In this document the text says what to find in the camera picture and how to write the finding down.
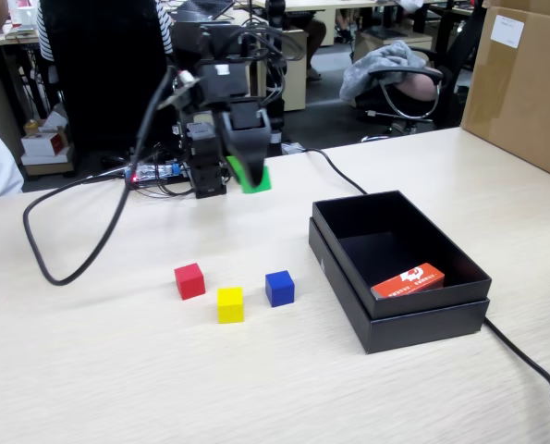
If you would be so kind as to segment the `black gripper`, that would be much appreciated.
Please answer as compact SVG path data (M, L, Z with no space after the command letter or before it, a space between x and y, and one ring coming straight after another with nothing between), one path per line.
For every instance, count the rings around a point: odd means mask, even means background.
M230 176L251 186L263 180L264 160L271 138L271 125L262 100L251 96L243 63L202 64L197 99L201 111L209 111L226 157Z

